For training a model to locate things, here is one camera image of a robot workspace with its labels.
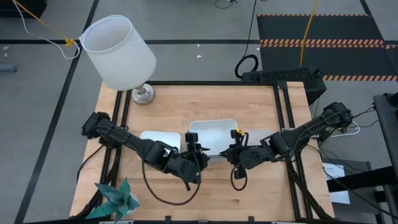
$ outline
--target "lamp base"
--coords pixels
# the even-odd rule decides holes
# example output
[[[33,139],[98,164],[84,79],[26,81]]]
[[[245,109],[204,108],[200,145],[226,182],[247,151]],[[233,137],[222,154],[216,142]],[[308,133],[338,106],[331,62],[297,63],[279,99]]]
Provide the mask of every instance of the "lamp base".
[[[137,105],[148,105],[155,99],[155,90],[148,84],[142,84],[141,86],[132,90],[132,99]]]

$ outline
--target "black bracket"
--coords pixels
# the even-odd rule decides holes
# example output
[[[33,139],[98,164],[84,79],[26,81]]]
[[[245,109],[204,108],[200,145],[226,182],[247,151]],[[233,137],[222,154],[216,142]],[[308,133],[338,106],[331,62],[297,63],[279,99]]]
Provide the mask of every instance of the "black bracket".
[[[165,224],[172,224],[172,217],[170,215],[166,215],[164,217],[164,223]]]
[[[278,85],[283,90],[287,90],[287,82],[286,81],[276,81],[276,85]]]
[[[249,224],[255,224],[254,217],[248,217]]]

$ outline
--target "yellow cable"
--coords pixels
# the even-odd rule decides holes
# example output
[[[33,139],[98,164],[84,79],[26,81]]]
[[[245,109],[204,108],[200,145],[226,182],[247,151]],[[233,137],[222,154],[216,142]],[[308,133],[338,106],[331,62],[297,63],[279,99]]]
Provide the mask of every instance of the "yellow cable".
[[[312,17],[315,14],[315,10],[317,9],[319,0],[315,0],[315,4],[313,5],[310,20],[308,21],[307,28],[305,29],[304,38],[303,38],[303,45],[301,46],[301,53],[300,53],[300,66],[303,65],[303,55],[304,55],[304,47],[305,47],[305,40],[307,39],[308,30],[310,29]]]
[[[44,21],[42,21],[41,19],[39,19],[37,16],[35,16],[33,13],[31,13],[29,10],[27,10],[23,5],[21,5],[19,2],[17,2],[16,0],[13,0],[19,7],[21,7],[23,10],[25,10],[25,12],[29,13],[29,15],[31,15],[33,18],[37,19],[41,24],[43,24],[45,27],[48,27],[52,32],[58,34],[59,36],[61,36],[62,38],[65,39],[65,42],[67,43],[67,47],[72,46],[73,42],[75,40],[73,39],[69,39],[65,34],[61,33],[60,31],[52,28],[50,25],[46,24]]]

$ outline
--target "gray floor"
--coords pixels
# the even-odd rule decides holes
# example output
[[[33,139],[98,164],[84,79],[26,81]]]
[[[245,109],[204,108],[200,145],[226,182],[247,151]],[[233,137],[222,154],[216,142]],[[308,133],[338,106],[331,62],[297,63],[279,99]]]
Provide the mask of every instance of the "gray floor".
[[[77,38],[93,0],[49,0],[42,19]],[[395,0],[367,0],[386,40],[397,40],[398,15]],[[249,31],[253,0],[239,0],[229,9],[216,9],[213,0],[101,0],[95,20],[112,14],[130,18],[141,36],[155,39],[245,39]],[[313,0],[258,1],[257,13],[310,13]],[[359,0],[321,0],[318,13],[362,14]],[[252,39],[258,39],[256,20]],[[28,20],[32,33],[59,39],[37,21]],[[0,18],[0,39],[31,39],[19,19]],[[4,128],[0,149],[0,216],[12,223],[32,174],[44,136],[67,75],[70,61],[51,45],[0,45],[0,62],[16,63],[15,74],[0,75],[0,124]],[[152,80],[235,80],[234,66],[245,45],[150,45],[157,57]],[[259,54],[257,45],[250,54]],[[247,70],[250,63],[242,70]],[[32,197],[25,222],[67,218],[75,190],[75,177],[82,162],[86,140],[80,128],[94,110],[101,79],[85,53],[78,63],[58,126]],[[370,107],[372,96],[396,92],[396,82],[327,82],[318,113],[332,101],[341,101],[359,113]],[[359,117],[367,125],[375,114]],[[389,165],[381,130],[375,125],[355,136],[329,139],[325,148],[342,159],[371,161],[373,168]],[[367,215],[336,211],[351,221],[368,221]]]

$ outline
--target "black cable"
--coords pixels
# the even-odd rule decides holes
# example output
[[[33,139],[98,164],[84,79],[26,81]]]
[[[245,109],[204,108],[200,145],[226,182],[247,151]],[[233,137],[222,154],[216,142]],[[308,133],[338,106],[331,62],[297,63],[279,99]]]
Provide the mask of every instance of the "black cable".
[[[102,148],[104,147],[104,145],[101,145],[101,147],[99,147],[94,153],[92,153],[91,156],[89,156],[80,166],[79,171],[77,172],[77,176],[76,176],[76,183],[79,181],[79,175],[80,175],[80,171],[83,168],[83,166],[86,164],[86,162],[88,160],[90,160],[95,154],[97,154],[97,152],[99,152]]]
[[[309,147],[311,147],[313,150],[317,151],[317,152],[319,153],[319,155],[321,155],[321,159],[322,159],[322,152],[323,152],[323,151],[318,150],[317,148],[315,148],[315,147],[313,147],[313,146],[310,146],[310,145],[308,145],[308,144],[307,144],[307,146],[309,146]],[[330,161],[333,165],[337,166],[337,167],[340,168],[340,169],[343,169],[343,170],[349,172],[350,174],[354,174],[353,172],[351,172],[351,171],[349,171],[349,170],[347,170],[347,169],[344,169],[344,167],[340,167],[340,166],[338,166],[337,164],[335,164],[335,163],[330,159],[330,157],[329,157],[328,155],[326,155],[325,152],[323,152],[323,154],[326,156],[326,158],[329,159],[329,161]]]
[[[246,50],[244,51],[243,57],[246,56],[249,47],[250,35],[251,35],[251,28],[253,26],[253,19],[254,19],[254,11],[256,10],[257,0],[254,0],[253,12],[251,13],[251,22],[250,22],[250,29],[249,29],[249,37],[248,41],[246,42]]]
[[[325,120],[328,120],[328,119],[331,118],[332,116],[339,115],[340,113],[342,113],[342,112],[339,112],[339,113],[335,113],[335,114],[333,114],[333,115],[330,115],[329,117],[327,117],[327,118],[321,120],[321,121],[318,122],[317,124],[313,124],[313,126],[307,127],[307,129],[311,129],[312,127],[317,126],[317,125],[319,125],[319,124],[325,122]],[[318,128],[317,130],[311,131],[311,133],[316,133],[317,131],[320,131],[320,130],[322,130],[322,129],[324,129],[324,128]],[[290,158],[289,162],[294,162],[295,159],[292,160],[292,157],[293,157],[293,155],[294,155],[294,152],[297,150],[297,149],[296,149],[296,148],[297,148],[297,144],[299,143],[300,140],[302,140],[302,135],[305,134],[305,132],[306,132],[306,130],[303,130],[303,131],[299,134],[298,138],[297,138],[296,141],[294,142],[293,147],[291,147],[291,148],[290,148],[286,153],[284,153],[283,155],[281,155],[281,156],[279,156],[279,157],[276,157],[276,158],[274,158],[274,159],[277,160],[277,161],[284,161],[284,162],[287,162],[287,161],[288,161],[287,159],[285,159],[285,160],[282,160],[282,159],[285,158],[286,155],[289,155],[289,158]]]
[[[347,164],[346,162],[342,161],[338,156],[336,156],[336,155],[335,155],[334,153],[332,153],[331,151],[326,150],[325,148],[323,148],[323,147],[321,147],[321,146],[319,146],[319,148],[320,148],[322,151],[326,151],[326,152],[329,152],[330,154],[334,155],[341,163],[347,165],[348,167],[350,167],[350,168],[352,168],[352,169],[354,169],[354,170],[356,170],[356,171],[366,172],[365,170],[360,170],[360,169],[357,169],[357,168],[355,168],[355,167],[352,167],[351,165],[349,165],[349,164]]]
[[[318,149],[316,149],[316,148],[313,147],[313,146],[310,146],[310,147],[313,148],[314,150],[316,150],[317,152],[319,152],[319,154],[320,154],[321,157],[322,157],[321,151],[319,151]],[[352,173],[352,172],[350,172],[350,171],[348,171],[348,170],[346,170],[346,169],[344,169],[344,168],[338,166],[338,165],[335,164],[325,153],[323,153],[323,154],[330,160],[330,162],[331,162],[333,165],[339,167],[340,169],[343,169],[344,171],[349,172],[350,174],[354,174],[354,173]],[[383,210],[383,209],[377,207],[375,204],[373,204],[373,203],[370,202],[369,200],[366,200],[364,197],[360,196],[360,194],[354,192],[354,190],[349,189],[347,186],[345,186],[344,184],[342,184],[340,181],[334,179],[331,175],[329,175],[329,174],[326,172],[325,168],[323,168],[323,171],[325,172],[325,174],[326,174],[331,180],[334,180],[337,184],[341,185],[341,186],[344,187],[346,190],[349,190],[351,193],[355,194],[357,197],[359,197],[360,199],[362,199],[362,200],[364,200],[365,202],[367,202],[368,204],[370,204],[370,206],[374,207],[375,209],[379,210],[380,212],[383,212],[383,213],[389,215],[391,218],[396,218],[396,219],[398,219],[397,216],[395,216],[395,215],[393,215],[393,214],[391,214],[391,213],[389,213],[389,212],[387,212],[387,211],[385,211],[385,210]]]
[[[249,142],[249,133],[244,133],[244,136],[241,137],[240,142],[241,142],[240,147],[243,148],[243,150],[247,149],[247,148],[248,148],[248,142]],[[238,168],[243,162],[246,162],[246,161],[248,161],[248,160],[250,160],[250,159],[252,159],[252,158],[253,158],[253,157],[247,158],[247,159],[245,159],[244,161],[241,161],[241,162],[237,163],[237,164],[232,168],[232,170],[231,170],[231,175],[229,175],[229,181],[231,182],[231,185],[232,185],[232,188],[233,188],[233,189],[235,189],[235,190],[237,190],[237,191],[241,191],[241,190],[243,190],[243,189],[246,188],[246,186],[247,186],[247,184],[248,184],[248,173],[246,172],[246,169],[245,169],[245,168],[243,169],[243,172],[244,172],[244,184],[243,184],[243,186],[242,186],[240,189],[237,188],[237,187],[235,186],[235,184],[234,184],[233,174],[234,174],[235,169]]]
[[[257,58],[257,56],[255,56],[254,54],[252,55],[246,55],[248,52],[248,47],[249,47],[249,41],[250,41],[250,35],[251,35],[251,29],[253,27],[253,19],[254,19],[254,11],[256,10],[256,4],[257,4],[257,0],[254,0],[254,5],[253,5],[253,12],[251,14],[251,22],[250,22],[250,29],[249,29],[249,36],[248,36],[248,41],[246,42],[246,50],[244,51],[244,54],[242,56],[242,59],[238,62],[238,64],[235,66],[235,76],[236,78],[242,79],[242,75],[239,75],[238,73],[238,69],[239,66],[241,66],[242,62],[244,62],[246,59],[248,58],[253,58],[254,59],[254,67],[252,68],[252,72],[257,71],[257,68],[259,66],[259,59]]]
[[[220,7],[220,6],[217,5],[218,1],[219,1],[219,0],[216,0],[216,1],[214,2],[214,5],[215,5],[218,9],[227,9],[227,8],[231,7],[231,6],[234,4],[234,2],[235,2],[235,0],[233,0],[233,1],[231,1],[231,2],[229,3],[229,6]]]
[[[370,113],[370,112],[373,112],[373,111],[375,111],[375,109],[372,106],[372,107],[368,108],[366,111],[364,111],[362,113],[359,113],[356,116],[353,116],[352,119],[357,118],[357,117],[361,116],[362,114]]]
[[[374,124],[376,124],[378,121],[379,121],[379,120],[377,119],[377,120],[375,120],[375,121],[374,121],[372,124],[370,124],[370,125],[367,125],[367,126],[358,125],[358,127],[360,127],[360,128],[368,128],[368,127],[371,127],[371,126],[373,126]]]
[[[235,189],[235,190],[237,190],[237,191],[241,191],[241,190],[243,190],[243,189],[246,188],[246,186],[247,186],[247,184],[248,184],[248,174],[246,173],[246,169],[245,169],[245,168],[243,169],[244,175],[245,175],[245,177],[244,177],[244,184],[243,184],[243,186],[242,186],[240,189],[237,188],[237,187],[235,186],[234,180],[233,180],[233,175],[234,175],[235,169],[238,168],[238,166],[240,166],[243,162],[246,162],[246,161],[248,161],[248,160],[250,160],[250,159],[252,159],[252,158],[253,158],[253,157],[249,157],[249,158],[247,158],[247,159],[245,159],[245,160],[243,160],[243,161],[237,163],[237,164],[232,168],[231,174],[229,175],[229,181],[231,182],[231,185],[232,185],[232,188],[233,188],[233,189]]]
[[[360,194],[356,193],[354,190],[350,189],[349,187],[345,186],[345,184],[341,183],[339,180],[336,180],[335,178],[333,178],[331,175],[329,175],[325,168],[323,168],[323,171],[325,172],[325,174],[333,181],[335,181],[337,184],[339,184],[340,186],[344,187],[346,190],[350,191],[352,194],[355,194],[357,197],[359,197],[360,199],[364,200],[366,203],[368,203],[370,206],[372,206],[373,208],[379,210],[382,213],[385,213],[386,215],[389,215],[391,218],[395,218],[398,220],[398,217],[385,211],[382,208],[379,208],[377,205],[373,204],[372,202],[370,202],[368,199],[362,197]]]
[[[313,114],[314,117],[317,116],[317,111],[318,111],[318,105],[319,105],[320,98],[321,98],[321,96],[318,97],[317,107],[315,107],[315,113]]]
[[[372,111],[369,111],[371,108],[367,109],[366,111],[364,111],[364,112],[362,112],[362,113],[360,113],[360,114],[357,114],[356,116],[351,117],[350,119],[354,119],[354,118],[357,118],[358,116],[361,116],[362,114],[372,112]],[[327,118],[321,120],[319,123],[314,124],[313,126],[319,125],[319,124],[321,124],[322,122],[325,122],[325,120],[328,120],[328,119],[331,118],[332,116],[339,115],[340,113],[342,113],[342,112],[339,112],[339,113],[335,113],[335,114],[333,114],[333,115],[330,115],[329,117],[327,117]],[[320,131],[321,129],[323,129],[323,128],[318,128],[317,130],[311,131],[311,133],[316,133],[316,132]],[[300,133],[300,135],[298,136],[298,138],[297,138],[296,141],[294,142],[293,147],[291,147],[291,148],[289,149],[289,151],[288,151],[289,154],[290,154],[290,162],[294,162],[294,161],[295,161],[295,159],[292,160],[291,158],[292,158],[292,156],[293,156],[295,150],[297,150],[297,149],[296,149],[297,144],[298,144],[298,142],[301,140],[301,137],[302,137],[302,135],[305,133],[305,131],[306,131],[306,130],[303,130],[303,132]]]
[[[192,194],[192,196],[190,198],[188,198],[186,201],[184,201],[184,202],[169,202],[169,201],[166,201],[166,200],[161,199],[160,197],[158,197],[155,194],[155,192],[151,189],[151,187],[149,186],[149,183],[148,183],[148,180],[147,180],[147,176],[145,174],[145,162],[144,162],[145,155],[144,155],[144,150],[139,145],[137,145],[136,143],[134,143],[134,142],[130,142],[130,143],[135,144],[137,146],[137,148],[141,150],[141,155],[142,155],[142,158],[141,158],[142,178],[144,179],[145,185],[147,186],[150,194],[152,194],[152,196],[154,198],[156,198],[158,201],[166,203],[168,205],[181,206],[181,205],[186,205],[187,203],[189,203],[197,195],[197,193],[199,191],[199,188],[200,188],[200,184],[201,184],[201,172],[200,172],[199,162],[198,162],[198,159],[196,157],[194,157],[194,158],[195,158],[195,162],[196,162],[197,167],[198,167],[198,178],[199,178],[199,183],[197,185],[197,188],[195,189],[195,191]]]

